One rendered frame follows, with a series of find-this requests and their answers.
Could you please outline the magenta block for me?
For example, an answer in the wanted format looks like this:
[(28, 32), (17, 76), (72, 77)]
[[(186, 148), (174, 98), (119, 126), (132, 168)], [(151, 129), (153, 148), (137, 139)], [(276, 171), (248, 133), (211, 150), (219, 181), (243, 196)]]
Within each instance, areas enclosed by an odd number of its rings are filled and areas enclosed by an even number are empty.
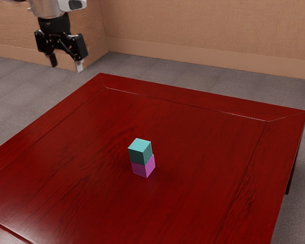
[(151, 158), (145, 165), (131, 162), (132, 171), (134, 174), (148, 178), (152, 171), (155, 169), (155, 156), (152, 154)]

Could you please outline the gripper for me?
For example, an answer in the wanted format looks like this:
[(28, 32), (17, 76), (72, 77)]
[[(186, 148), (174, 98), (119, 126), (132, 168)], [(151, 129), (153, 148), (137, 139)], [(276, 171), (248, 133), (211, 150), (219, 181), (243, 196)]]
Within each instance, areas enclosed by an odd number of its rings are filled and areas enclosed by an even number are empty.
[(88, 50), (82, 34), (71, 35), (68, 13), (49, 19), (38, 17), (38, 23), (40, 29), (34, 32), (37, 48), (50, 60), (51, 66), (53, 68), (57, 66), (55, 48), (45, 36), (58, 35), (62, 36), (57, 40), (58, 47), (73, 59), (78, 73), (83, 71), (83, 62), (88, 56)]

